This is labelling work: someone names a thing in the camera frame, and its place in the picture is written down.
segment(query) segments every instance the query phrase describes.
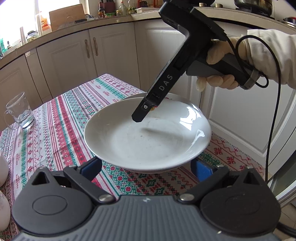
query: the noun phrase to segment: countertop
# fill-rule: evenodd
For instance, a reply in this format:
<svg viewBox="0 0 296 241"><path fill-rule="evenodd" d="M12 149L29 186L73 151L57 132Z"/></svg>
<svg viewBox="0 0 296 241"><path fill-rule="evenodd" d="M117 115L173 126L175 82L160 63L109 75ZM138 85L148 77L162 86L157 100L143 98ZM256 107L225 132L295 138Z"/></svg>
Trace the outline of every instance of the countertop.
<svg viewBox="0 0 296 241"><path fill-rule="evenodd" d="M213 8L213 7L198 7L197 9L202 13L204 13L205 15L207 15L208 17L216 20L220 20L220 21L223 20L223 21L228 21L233 23L241 23L242 25L257 26L259 28L265 28L265 29L277 29L287 34L296 34L296 29L288 25L285 25L271 18L259 16L253 13L242 12L234 9ZM97 20L87 21L87 22L78 23L69 27L65 27L65 28L56 30L52 33L41 36L40 38L37 38L21 46L20 48L12 51L11 53L9 53L8 55L6 55L4 58L0 60L0 69L5 67L14 59L27 53L31 49L34 49L52 40L61 38L65 35L87 30L90 28L105 26L105 25L149 20L149 19L156 19L156 18L160 18L160 15L157 10L153 10L153 11L147 11L147 12L133 14L129 16L97 19Z"/></svg>

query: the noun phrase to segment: cabinet door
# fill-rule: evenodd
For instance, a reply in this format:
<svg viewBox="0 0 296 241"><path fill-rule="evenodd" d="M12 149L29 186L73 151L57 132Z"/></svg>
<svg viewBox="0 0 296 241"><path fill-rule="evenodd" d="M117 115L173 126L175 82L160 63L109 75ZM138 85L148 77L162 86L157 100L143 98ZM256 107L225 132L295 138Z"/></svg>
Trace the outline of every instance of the cabinet door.
<svg viewBox="0 0 296 241"><path fill-rule="evenodd" d="M218 24L230 36L247 34L247 28ZM266 83L265 78L258 82ZM266 89L253 86L250 90L227 90L207 85L202 93L201 110L208 118L212 131L238 147L265 166L266 149L277 98L278 84L270 80ZM295 90L281 87L281 98L274 128L269 163L276 157L292 134L296 124Z"/></svg>
<svg viewBox="0 0 296 241"><path fill-rule="evenodd" d="M45 103L51 100L52 95L46 83L36 48L28 51L25 54L25 56L26 56L26 60L27 60L27 64L28 64L31 76L33 78L34 84L37 88L37 91L39 93L39 96L42 102Z"/></svg>
<svg viewBox="0 0 296 241"><path fill-rule="evenodd" d="M141 89L148 91L185 36L162 20L136 22L135 34ZM189 98L190 88L191 77L184 73L170 92Z"/></svg>
<svg viewBox="0 0 296 241"><path fill-rule="evenodd" d="M3 121L6 104L22 91L25 92L32 110L42 105L24 55L0 70L0 131L6 128ZM10 124L14 122L9 115L7 121Z"/></svg>
<svg viewBox="0 0 296 241"><path fill-rule="evenodd" d="M88 30L46 43L37 52L53 98L97 77Z"/></svg>
<svg viewBox="0 0 296 241"><path fill-rule="evenodd" d="M133 23L89 30L98 75L105 73L140 88Z"/></svg>

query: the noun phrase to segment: white sleeve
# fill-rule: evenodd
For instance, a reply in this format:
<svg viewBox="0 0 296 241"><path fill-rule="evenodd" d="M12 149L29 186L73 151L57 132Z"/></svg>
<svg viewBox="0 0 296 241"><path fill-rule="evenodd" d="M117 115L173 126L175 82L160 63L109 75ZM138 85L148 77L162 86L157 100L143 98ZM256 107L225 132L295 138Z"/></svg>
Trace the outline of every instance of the white sleeve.
<svg viewBox="0 0 296 241"><path fill-rule="evenodd" d="M296 35L274 29L251 29L248 35L255 35L270 46L279 61L281 84L296 89ZM258 40L250 38L246 40L246 47L250 64L278 82L276 65L269 50Z"/></svg>

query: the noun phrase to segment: white plate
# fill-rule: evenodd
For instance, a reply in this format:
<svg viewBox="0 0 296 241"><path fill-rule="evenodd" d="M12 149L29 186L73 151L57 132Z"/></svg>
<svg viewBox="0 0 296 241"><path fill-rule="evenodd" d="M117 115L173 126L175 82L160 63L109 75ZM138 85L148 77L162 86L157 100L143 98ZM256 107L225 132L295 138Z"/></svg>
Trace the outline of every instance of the white plate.
<svg viewBox="0 0 296 241"><path fill-rule="evenodd" d="M100 159L139 173L160 173L184 165L209 144L211 127L195 106L164 99L142 122L131 115L142 98L99 110L84 129L88 148Z"/></svg>

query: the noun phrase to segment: black cable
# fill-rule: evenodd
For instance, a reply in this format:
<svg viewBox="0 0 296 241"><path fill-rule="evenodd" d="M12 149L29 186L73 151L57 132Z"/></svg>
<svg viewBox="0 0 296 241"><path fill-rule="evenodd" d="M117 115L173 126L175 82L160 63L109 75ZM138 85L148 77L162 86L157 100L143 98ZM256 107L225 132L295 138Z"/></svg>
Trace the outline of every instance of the black cable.
<svg viewBox="0 0 296 241"><path fill-rule="evenodd" d="M232 42L230 41L230 39L228 39L228 43L230 44L233 52L234 52L234 55L236 56L237 58L237 61L240 65L240 67L242 68L243 72L249 76L249 74L247 73L247 71L245 70L245 68L247 69L252 69L251 66L249 66L248 64L244 63L242 61L242 59L240 58L239 54L238 54L238 47L239 47L239 44L245 40L245 39L248 39L248 38L252 38L252 39L257 39L258 41L260 41L262 44L265 45L265 47L270 51L273 59L274 59L274 62L276 64L276 70L277 70L277 73L278 73L278 84L279 84L279 87L278 87L278 94L277 94L277 99L276 99L276 107L275 107L275 110L274 110L274 117L273 117L273 120L272 120L272 124L271 124L271 129L270 129L270 134L269 134L269 139L268 139L268 144L267 144L267 152L266 152L266 162L265 162L265 181L268 182L268 159L269 159L269 151L270 151L270 145L271 145L271 139L272 139L272 133L274 131L274 125L275 125L275 121L276 121L276 115L277 115L277 111L278 111L278 108L279 108L279 99L280 99L280 94L281 94L281 69L280 69L280 66L279 66L279 62L274 54L274 52L272 51L272 49L268 46L267 43L265 43L262 39L258 38L257 36L253 36L253 35L246 35L246 36L243 36L241 37L238 41L237 41L237 44L234 48ZM266 88L269 84L269 80L268 80L268 77L263 74L262 72L260 73L262 76L264 76L266 78L266 85L260 85L256 82L256 85L261 87L261 88ZM293 237L293 238L296 238L296 229L294 228L290 228L289 226L281 223L281 222L278 222L276 228Z"/></svg>
<svg viewBox="0 0 296 241"><path fill-rule="evenodd" d="M239 54L238 54L238 48L239 48L239 44L245 40L245 39L248 39L248 38L252 38L252 39L256 39L258 41L260 41L262 44L265 45L265 47L270 51L273 59L274 59L274 62L276 64L276 69L277 69L277 72L278 72L278 83L279 83L279 87L278 87L278 95L277 95L277 99L276 99L276 107L275 107L275 110L274 110L274 117L273 117L273 120L272 120L272 124L271 124L271 129L270 129L270 134L269 134L269 139L268 139L268 144L267 144L267 152L266 152L266 162L265 162L265 181L268 182L268 159L269 159L269 152L270 152L270 145L271 145L271 139L272 139L272 133L274 131L274 125L275 125L275 121L276 121L276 115L277 115L277 111L278 111L278 108L279 108L279 99L280 99L280 94L281 94L281 69L280 69L280 66L279 66L279 62L274 54L274 52L272 51L272 49L268 46L267 43L265 43L262 39L258 38L257 36L253 36L253 35L245 35L243 37L241 37L238 41L237 41L237 44L234 48L232 42L230 41L230 39L228 39L228 43L230 44L230 47L232 48L232 51L234 52L234 55L241 67L241 69L243 70L243 72L250 76L247 71L246 71L246 68L247 69L253 69L252 66L246 64L245 62L242 61L242 59L240 58ZM259 86L260 88L266 88L269 84L269 80L268 80L268 77L260 72L260 74L262 76L264 76L266 78L266 85L260 85L256 82L256 85Z"/></svg>
<svg viewBox="0 0 296 241"><path fill-rule="evenodd" d="M296 229L293 229L293 228L290 228L289 226L281 223L281 222L278 222L276 228L283 232L284 234L287 234L293 238L296 238Z"/></svg>

